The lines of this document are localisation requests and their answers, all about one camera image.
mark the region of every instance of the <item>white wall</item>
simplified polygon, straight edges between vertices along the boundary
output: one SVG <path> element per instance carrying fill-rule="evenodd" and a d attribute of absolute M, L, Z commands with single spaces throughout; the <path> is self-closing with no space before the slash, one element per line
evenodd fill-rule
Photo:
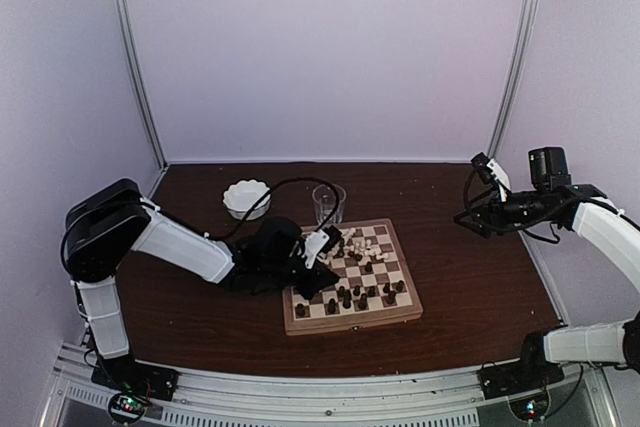
<path fill-rule="evenodd" d="M 640 0 L 540 0 L 525 70 L 498 159 L 530 188 L 527 151 L 563 146 L 574 182 L 593 183 L 640 219 Z M 640 295 L 569 233 L 536 244 L 574 324 L 635 316 Z M 623 425 L 638 425 L 635 373 L 609 375 Z"/>
<path fill-rule="evenodd" d="M 171 161 L 467 161 L 522 0 L 129 0 Z"/>
<path fill-rule="evenodd" d="M 112 0 L 0 0 L 0 17 L 0 423 L 27 426 L 81 329 L 64 215 L 123 176 L 148 191 L 157 171 Z"/>

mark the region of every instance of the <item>table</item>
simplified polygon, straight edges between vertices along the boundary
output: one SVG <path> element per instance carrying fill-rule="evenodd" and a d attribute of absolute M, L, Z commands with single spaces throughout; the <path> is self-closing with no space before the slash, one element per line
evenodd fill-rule
<path fill-rule="evenodd" d="M 316 176 L 343 186 L 345 221 L 393 221 L 424 314 L 406 324 L 287 337 L 279 292 L 226 292 L 133 252 L 117 281 L 134 354 L 185 368 L 294 377 L 417 373 L 518 357 L 527 333 L 553 328 L 558 319 L 517 234 L 487 240 L 451 221 L 469 171 L 456 164 L 171 166 L 154 200 L 213 235 L 234 225 L 221 198 L 240 179 L 273 184 Z M 267 215 L 313 224 L 312 188 L 283 187 Z"/>

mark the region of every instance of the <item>chessboard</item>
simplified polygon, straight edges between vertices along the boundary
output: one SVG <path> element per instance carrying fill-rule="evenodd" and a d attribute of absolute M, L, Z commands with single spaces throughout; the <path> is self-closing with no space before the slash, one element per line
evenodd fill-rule
<path fill-rule="evenodd" d="M 310 301 L 293 287 L 283 290 L 287 335 L 358 330 L 418 319 L 422 304 L 391 220 L 344 223 L 338 228 L 347 239 L 344 245 L 318 260 L 340 280 Z"/>

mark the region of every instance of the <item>clear glass cup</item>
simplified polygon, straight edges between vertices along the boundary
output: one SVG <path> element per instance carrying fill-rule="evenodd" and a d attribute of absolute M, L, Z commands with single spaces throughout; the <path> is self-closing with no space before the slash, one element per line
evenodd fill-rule
<path fill-rule="evenodd" d="M 342 216 L 344 215 L 344 202 L 347 200 L 347 192 L 339 185 L 333 184 L 339 194 L 338 210 L 333 214 L 331 219 L 327 221 L 325 225 L 340 224 L 342 222 Z M 335 205 L 336 196 L 333 191 L 326 185 L 319 185 L 311 194 L 313 198 L 313 206 L 316 211 L 316 221 L 318 225 L 331 213 L 333 206 Z"/>

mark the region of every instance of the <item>white bowl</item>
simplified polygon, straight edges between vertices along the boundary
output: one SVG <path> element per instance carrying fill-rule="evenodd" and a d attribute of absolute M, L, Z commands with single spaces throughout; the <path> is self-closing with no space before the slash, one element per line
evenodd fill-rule
<path fill-rule="evenodd" d="M 222 195 L 222 202 L 234 219 L 242 219 L 256 201 L 262 197 L 269 187 L 264 182 L 257 180 L 241 180 L 237 184 L 230 185 Z M 251 212 L 247 220 L 262 217 L 271 205 L 271 195 L 267 196 L 256 209 Z"/>

